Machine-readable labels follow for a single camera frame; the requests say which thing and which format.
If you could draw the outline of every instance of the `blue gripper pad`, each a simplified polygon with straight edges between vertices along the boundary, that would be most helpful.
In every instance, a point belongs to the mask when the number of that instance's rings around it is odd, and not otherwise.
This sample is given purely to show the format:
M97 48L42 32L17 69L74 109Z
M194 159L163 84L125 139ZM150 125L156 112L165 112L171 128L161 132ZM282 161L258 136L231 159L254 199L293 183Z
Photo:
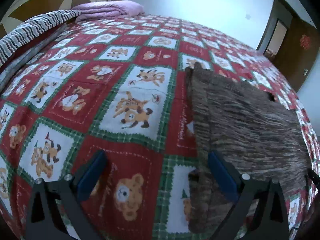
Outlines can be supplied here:
M227 170L227 168L230 167L236 170L233 165L221 160L221 158L218 156L218 153L212 151L208 154L208 167L225 198L233 203L237 203L240 197L238 193L238 185Z
M107 165L107 157L104 151L97 153L95 160L87 168L77 187L77 200L85 201L90 197L90 194L96 185L102 171Z

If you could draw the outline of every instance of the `brown textured cloth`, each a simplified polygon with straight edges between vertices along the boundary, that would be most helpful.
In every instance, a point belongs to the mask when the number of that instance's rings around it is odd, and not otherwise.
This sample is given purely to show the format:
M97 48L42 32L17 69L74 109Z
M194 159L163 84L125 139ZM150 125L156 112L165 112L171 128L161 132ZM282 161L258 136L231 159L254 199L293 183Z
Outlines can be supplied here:
M310 159L295 111L247 82L234 83L198 64L186 72L199 157L199 169L189 174L191 232L215 229L232 206L208 169L207 156L213 149L240 173L254 179L277 178L285 198L306 187Z

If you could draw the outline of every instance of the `red patterned bedspread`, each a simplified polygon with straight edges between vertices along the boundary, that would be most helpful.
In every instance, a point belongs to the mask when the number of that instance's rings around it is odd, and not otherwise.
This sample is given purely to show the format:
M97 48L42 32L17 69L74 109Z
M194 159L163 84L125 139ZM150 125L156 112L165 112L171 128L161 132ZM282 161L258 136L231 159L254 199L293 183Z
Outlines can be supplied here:
M188 230L197 154L184 69L196 61L295 108L318 172L319 146L302 104L257 51L171 17L72 23L1 95L0 213L15 234L23 235L35 179L58 180L103 149L108 167L83 208L105 237L207 238ZM313 186L286 200L290 228L314 195Z

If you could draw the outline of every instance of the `metal screw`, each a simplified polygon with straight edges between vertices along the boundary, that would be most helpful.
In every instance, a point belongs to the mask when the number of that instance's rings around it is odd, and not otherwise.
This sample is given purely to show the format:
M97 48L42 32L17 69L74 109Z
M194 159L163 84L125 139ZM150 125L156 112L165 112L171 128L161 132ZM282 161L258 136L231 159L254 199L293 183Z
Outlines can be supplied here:
M241 175L241 178L244 179L244 180L249 180L250 179L250 175L247 174L247 173L244 173Z
M36 184L41 184L41 183L42 183L42 181L43 181L43 179L42 179L42 178L38 178L38 179L36 179L35 183L36 183Z
M69 181L72 180L73 176L71 174L67 174L66 176L64 176L64 180Z

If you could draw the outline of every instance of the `folded brown clothing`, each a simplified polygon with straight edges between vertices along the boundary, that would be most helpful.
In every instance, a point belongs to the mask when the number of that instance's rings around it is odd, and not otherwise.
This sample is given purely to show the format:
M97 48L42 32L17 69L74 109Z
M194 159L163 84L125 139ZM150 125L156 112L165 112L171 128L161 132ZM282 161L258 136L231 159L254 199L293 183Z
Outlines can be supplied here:
M278 179L285 198L306 187L311 164L294 110L285 109L247 82L234 83L199 64L194 70L186 69L186 83L199 158L198 170L189 174L191 232L214 230L232 206L207 166L212 150L240 173L254 179Z

